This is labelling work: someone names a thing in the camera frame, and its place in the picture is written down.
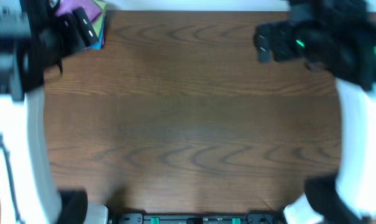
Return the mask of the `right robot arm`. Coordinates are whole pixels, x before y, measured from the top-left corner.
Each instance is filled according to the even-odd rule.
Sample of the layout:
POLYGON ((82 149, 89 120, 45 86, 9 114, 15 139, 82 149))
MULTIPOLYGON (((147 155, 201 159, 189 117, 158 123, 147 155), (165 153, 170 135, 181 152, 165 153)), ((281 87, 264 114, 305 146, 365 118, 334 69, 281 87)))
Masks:
POLYGON ((260 62, 304 58, 335 79, 342 118, 342 156, 334 175, 306 181, 282 212, 285 223, 376 220, 376 25, 365 9, 297 5, 289 19, 259 25, 260 62))

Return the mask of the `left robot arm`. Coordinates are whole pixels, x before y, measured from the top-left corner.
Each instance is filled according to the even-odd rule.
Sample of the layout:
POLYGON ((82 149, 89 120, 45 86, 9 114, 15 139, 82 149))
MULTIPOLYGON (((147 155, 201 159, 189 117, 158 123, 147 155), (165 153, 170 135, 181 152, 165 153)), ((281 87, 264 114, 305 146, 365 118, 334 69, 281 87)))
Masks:
POLYGON ((28 5, 0 12, 1 223, 107 223, 85 190, 59 190, 44 132, 44 72, 97 41, 84 9, 56 16, 28 5))

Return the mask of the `purple microfiber cloth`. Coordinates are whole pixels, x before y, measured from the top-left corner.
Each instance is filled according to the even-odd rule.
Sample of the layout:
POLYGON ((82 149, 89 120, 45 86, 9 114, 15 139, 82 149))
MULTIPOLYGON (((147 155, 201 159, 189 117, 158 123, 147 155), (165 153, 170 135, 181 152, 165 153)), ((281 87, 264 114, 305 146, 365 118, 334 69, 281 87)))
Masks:
POLYGON ((102 13, 102 9, 92 0, 62 0, 56 16, 72 13, 72 11, 83 8, 88 19, 94 22, 102 13))

